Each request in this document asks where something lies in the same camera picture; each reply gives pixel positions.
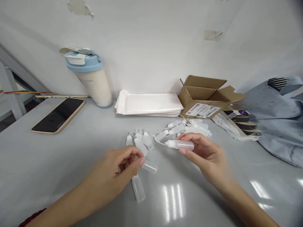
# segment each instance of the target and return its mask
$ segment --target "fingernail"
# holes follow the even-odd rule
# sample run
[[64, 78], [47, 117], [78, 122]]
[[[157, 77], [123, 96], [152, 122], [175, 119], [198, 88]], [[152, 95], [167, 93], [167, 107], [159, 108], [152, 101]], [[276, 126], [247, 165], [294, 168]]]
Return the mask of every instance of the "fingernail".
[[145, 159], [144, 159], [144, 158], [140, 158], [139, 163], [140, 163], [140, 166], [143, 166], [143, 165], [144, 165], [144, 163], [145, 163]]
[[186, 154], [186, 150], [185, 150], [185, 149], [180, 149], [179, 152], [180, 152], [182, 155], [185, 155], [185, 154]]

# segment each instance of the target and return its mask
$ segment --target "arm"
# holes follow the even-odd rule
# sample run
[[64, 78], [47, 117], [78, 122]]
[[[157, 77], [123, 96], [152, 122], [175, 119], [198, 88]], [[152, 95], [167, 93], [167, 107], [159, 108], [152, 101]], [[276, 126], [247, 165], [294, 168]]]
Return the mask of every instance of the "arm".
[[177, 139], [194, 142], [193, 151], [180, 149], [180, 153], [200, 168], [247, 227], [279, 227], [235, 182], [219, 145], [201, 134], [185, 133]]
[[144, 164], [143, 157], [142, 152], [133, 146], [107, 151], [78, 186], [62, 196], [26, 227], [67, 227], [88, 217], [122, 192]]

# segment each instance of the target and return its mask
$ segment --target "smartphone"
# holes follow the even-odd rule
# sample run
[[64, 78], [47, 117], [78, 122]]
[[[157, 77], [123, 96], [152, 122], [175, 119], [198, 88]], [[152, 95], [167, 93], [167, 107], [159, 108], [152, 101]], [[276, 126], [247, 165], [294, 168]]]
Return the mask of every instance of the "smartphone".
[[53, 109], [45, 118], [39, 121], [32, 132], [45, 134], [58, 134], [74, 118], [84, 106], [82, 99], [67, 98]]

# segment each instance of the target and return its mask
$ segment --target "gray cloth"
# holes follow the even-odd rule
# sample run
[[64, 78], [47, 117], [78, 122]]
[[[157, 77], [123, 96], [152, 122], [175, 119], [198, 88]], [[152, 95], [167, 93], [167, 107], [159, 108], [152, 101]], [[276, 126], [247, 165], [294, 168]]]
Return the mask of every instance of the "gray cloth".
[[258, 142], [268, 152], [296, 167], [303, 168], [303, 105], [286, 95], [303, 84], [299, 77], [287, 78], [281, 92], [267, 81], [252, 88], [241, 101], [249, 106], [251, 120], [258, 124], [263, 136]]

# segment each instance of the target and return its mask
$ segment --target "gray table surface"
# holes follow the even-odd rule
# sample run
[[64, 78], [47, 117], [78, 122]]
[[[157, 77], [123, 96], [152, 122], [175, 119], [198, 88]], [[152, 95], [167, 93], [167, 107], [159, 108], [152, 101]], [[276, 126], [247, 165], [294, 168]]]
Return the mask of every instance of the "gray table surface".
[[[48, 207], [84, 177], [110, 148], [125, 145], [129, 131], [154, 134], [174, 118], [123, 116], [87, 101], [57, 135], [31, 132], [61, 99], [47, 99], [0, 133], [0, 226], [18, 226]], [[232, 139], [205, 120], [236, 180], [281, 226], [299, 226], [303, 216], [303, 171], [267, 153], [257, 142]], [[242, 226], [199, 169], [172, 148], [156, 144], [146, 157], [158, 165], [139, 176], [146, 199], [137, 203], [131, 183], [107, 207], [76, 226]]]

